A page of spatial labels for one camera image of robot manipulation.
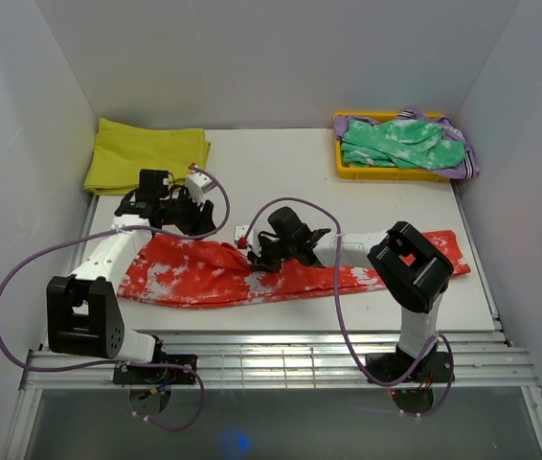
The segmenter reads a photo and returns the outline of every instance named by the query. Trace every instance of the yellow tray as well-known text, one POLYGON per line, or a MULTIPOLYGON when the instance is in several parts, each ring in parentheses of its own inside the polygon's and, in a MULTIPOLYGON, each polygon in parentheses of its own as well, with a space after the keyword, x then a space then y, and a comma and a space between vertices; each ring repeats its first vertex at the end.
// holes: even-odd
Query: yellow tray
MULTIPOLYGON (((399 112, 336 112, 333 120, 339 116, 353 115, 355 117, 375 118, 378 122, 391 121, 399 112)), ((428 118, 442 117, 442 113, 425 113, 428 118)), ((378 179, 378 180, 430 180, 433 182, 447 182, 450 179, 434 172, 419 170, 417 168, 377 168, 344 166, 341 161, 341 143, 335 139, 335 156, 337 172, 342 179, 378 179)))

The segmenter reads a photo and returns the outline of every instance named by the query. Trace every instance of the yellow-green cloth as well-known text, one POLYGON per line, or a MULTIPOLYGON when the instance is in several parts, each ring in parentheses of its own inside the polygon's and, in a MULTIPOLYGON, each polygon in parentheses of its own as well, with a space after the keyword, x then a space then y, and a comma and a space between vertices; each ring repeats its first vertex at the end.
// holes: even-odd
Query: yellow-green cloth
POLYGON ((183 182, 191 163, 205 168, 209 150, 203 129, 142 129, 101 118, 83 188, 96 195, 125 195, 137 188, 141 169, 169 171, 183 182))

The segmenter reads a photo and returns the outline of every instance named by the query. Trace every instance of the cable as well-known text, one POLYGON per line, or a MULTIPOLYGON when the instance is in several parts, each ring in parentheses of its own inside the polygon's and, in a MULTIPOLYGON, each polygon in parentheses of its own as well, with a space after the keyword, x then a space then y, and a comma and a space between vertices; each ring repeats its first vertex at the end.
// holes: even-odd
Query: cable
MULTIPOLYGON (((358 354, 354 350, 354 347, 353 347, 353 345, 352 345, 352 343, 350 341, 350 336, 349 336, 348 330, 346 328, 346 322, 344 320, 344 315, 343 315, 343 313, 341 311, 341 301, 339 299, 339 268, 341 266, 340 257, 341 257, 341 239, 342 239, 342 236, 341 236, 341 224, 339 223, 339 220, 333 214, 331 214, 329 211, 322 208, 321 206, 318 206, 315 203, 312 203, 311 201, 307 201, 306 199, 296 198, 294 196, 284 196, 284 197, 281 197, 281 198, 272 199, 271 201, 269 201, 268 203, 266 203, 264 206, 262 206, 259 209, 259 211, 252 218, 252 221, 250 222, 250 226, 248 227, 247 231, 245 232, 245 235, 244 235, 243 238, 246 239, 246 240, 248 239, 248 236, 249 236, 250 232, 254 228, 254 224, 259 219, 260 215, 267 208, 269 208, 270 206, 272 206, 272 205, 274 205, 276 203, 282 202, 282 201, 294 201, 294 202, 297 202, 297 203, 302 203, 304 205, 307 205, 307 206, 309 206, 311 208, 314 208, 314 209, 320 211, 325 216, 327 216, 329 219, 331 219, 332 222, 335 224, 336 231, 337 231, 337 244, 336 244, 336 247, 335 247, 335 264, 333 266, 332 290, 333 290, 333 297, 334 297, 334 301, 335 301, 335 310, 337 312, 337 320, 339 321, 339 329, 341 331, 341 335, 344 337, 344 341, 346 342, 346 346, 348 347, 348 351, 350 352, 351 357, 353 358, 354 362, 356 363, 356 366, 358 367, 360 372, 362 372, 365 375, 367 380, 372 381, 373 383, 375 383, 375 384, 377 384, 379 386, 383 386, 383 387, 387 387, 387 388, 392 387, 392 386, 396 386, 396 385, 404 382, 414 372, 416 367, 420 364, 420 362, 424 358, 424 355, 426 355, 429 347, 434 342, 437 341, 438 337, 443 340, 443 342, 445 343, 445 346, 447 347, 447 351, 448 351, 448 353, 450 355, 450 376, 453 376, 454 375, 454 357, 452 355, 452 348, 450 347, 449 341, 447 340, 445 335, 443 335, 442 333, 439 333, 438 335, 432 335, 431 337, 428 338, 428 340, 424 343, 424 346, 422 347, 422 349, 420 350, 420 352, 418 353, 418 355, 414 359, 414 362, 412 363, 412 365, 409 366, 409 368, 405 371, 405 373, 402 376, 400 376, 398 379, 395 379, 395 380, 392 380, 392 381, 382 381, 382 380, 376 379, 367 370, 365 365, 361 362, 360 357, 358 356, 358 354)), ((412 413, 407 413, 407 414, 411 415, 413 417, 425 417, 427 415, 433 414, 434 412, 436 412, 439 409, 439 407, 447 399, 447 396, 448 396, 448 394, 450 392, 451 386, 452 386, 452 379, 450 379, 449 382, 447 383, 447 386, 445 387, 445 391, 443 392, 443 395, 441 396, 440 402, 437 403, 434 407, 432 407, 427 412, 424 412, 424 413, 421 413, 421 414, 412 414, 412 413)))
MULTIPOLYGON (((224 202, 226 203, 226 212, 224 214, 224 219, 222 220, 222 222, 220 222, 220 224, 217 226, 217 228, 215 230, 207 232, 207 233, 205 233, 203 235, 197 235, 197 236, 191 237, 191 236, 187 236, 187 235, 174 234, 174 233, 171 233, 171 232, 169 232, 167 230, 163 230, 161 228, 155 228, 155 227, 150 227, 150 226, 146 226, 146 225, 129 225, 129 226, 116 228, 116 229, 112 229, 112 230, 106 230, 104 232, 99 232, 99 233, 96 233, 96 234, 93 234, 93 235, 88 235, 87 237, 81 237, 81 238, 77 238, 75 240, 62 242, 60 244, 55 244, 54 246, 47 247, 46 249, 43 249, 41 251, 38 251, 38 252, 34 253, 33 255, 27 257, 26 259, 24 259, 22 262, 20 262, 14 268, 11 269, 11 271, 7 274, 7 276, 3 279, 3 281, 0 284, 0 300, 1 300, 1 296, 3 295, 3 292, 5 291, 5 288, 7 287, 7 284, 11 281, 11 279, 15 276, 15 274, 17 272, 19 272, 26 265, 30 264, 32 261, 34 261, 34 260, 36 260, 36 259, 38 259, 40 257, 43 257, 43 256, 45 256, 47 254, 50 254, 52 252, 58 251, 59 249, 63 249, 65 247, 80 244, 82 242, 89 242, 89 241, 96 240, 96 239, 99 239, 99 238, 109 237, 109 236, 114 235, 116 233, 131 231, 131 230, 147 230, 147 231, 150 231, 152 233, 160 233, 162 235, 168 235, 170 237, 178 238, 178 239, 181 239, 181 240, 200 240, 202 238, 207 238, 207 237, 209 237, 211 235, 214 235, 215 233, 219 232, 222 229, 222 227, 224 227, 226 222, 228 221, 229 214, 231 212, 231 202, 229 200, 228 194, 226 193, 226 189, 224 189, 222 184, 220 184, 220 182, 213 175, 209 174, 208 172, 205 172, 205 171, 203 171, 203 170, 201 170, 200 168, 197 168, 197 167, 191 167, 191 170, 196 171, 197 173, 202 173, 202 174, 206 175, 207 177, 209 177, 212 180, 212 182, 217 186, 217 188, 219 189, 219 191, 222 193, 222 195, 224 197, 224 202)), ((19 367, 19 368, 21 368, 21 369, 23 369, 25 371, 28 371, 28 372, 67 372, 67 371, 74 371, 76 369, 83 369, 83 368, 86 368, 86 367, 99 366, 99 365, 104 365, 104 364, 115 365, 115 364, 118 363, 118 361, 116 361, 114 359, 98 359, 98 360, 95 360, 95 361, 88 361, 88 362, 83 362, 83 363, 80 363, 80 364, 74 364, 74 365, 71 365, 71 366, 64 366, 64 367, 38 367, 38 366, 32 366, 31 364, 28 364, 26 362, 23 362, 23 361, 19 360, 11 352, 11 350, 8 348, 7 344, 5 343, 5 340, 3 339, 3 336, 1 335, 1 331, 0 331, 0 349, 1 349, 1 352, 3 353, 3 355, 5 355, 5 357, 9 361, 11 361, 11 363, 15 364, 17 367, 19 367)), ((199 404, 193 418, 188 423, 186 423, 183 426, 179 426, 179 427, 167 426, 167 429, 169 429, 170 431, 181 431, 183 429, 188 428, 189 426, 191 426, 196 421, 196 419, 200 415, 201 411, 203 410, 203 404, 205 402, 205 385, 203 384, 203 380, 196 373, 196 371, 194 371, 193 369, 190 369, 188 367, 181 366, 179 364, 131 363, 130 365, 132 367, 142 367, 142 368, 176 369, 176 370, 188 372, 189 374, 191 374, 196 379, 196 381, 198 382, 198 384, 200 386, 200 389, 201 389, 200 404, 199 404)))

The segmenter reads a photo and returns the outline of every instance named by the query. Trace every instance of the gray wall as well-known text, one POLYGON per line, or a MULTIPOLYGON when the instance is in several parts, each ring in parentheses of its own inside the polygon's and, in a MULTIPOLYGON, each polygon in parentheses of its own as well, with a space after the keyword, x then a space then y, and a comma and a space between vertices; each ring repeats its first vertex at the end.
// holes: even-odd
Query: gray wall
POLYGON ((453 113, 518 0, 36 0, 99 116, 324 127, 339 109, 453 113))
MULTIPOLYGON (((74 237, 95 119, 34 0, 0 1, 0 280, 25 256, 74 237)), ((34 263, 8 287, 0 315, 25 358, 45 323, 44 285, 70 254, 34 263)), ((21 370, 0 353, 0 457, 21 370)))
POLYGON ((482 172, 461 187, 508 336, 542 382, 542 0, 524 0, 459 116, 482 172))

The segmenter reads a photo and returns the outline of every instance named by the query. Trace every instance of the red cloth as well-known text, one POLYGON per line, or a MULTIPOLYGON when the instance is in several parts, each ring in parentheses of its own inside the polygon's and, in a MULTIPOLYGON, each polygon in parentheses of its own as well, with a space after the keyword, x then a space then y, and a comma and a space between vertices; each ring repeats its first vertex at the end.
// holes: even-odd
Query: red cloth
MULTIPOLYGON (((452 262, 454 276, 471 271, 454 232, 424 236, 452 262)), ((252 273, 245 256, 231 244, 157 235, 130 266, 118 293, 166 307, 220 309, 332 295, 332 272, 286 261, 279 273, 252 273)), ((339 286, 344 294, 384 288, 374 270, 347 266, 341 267, 339 286)))

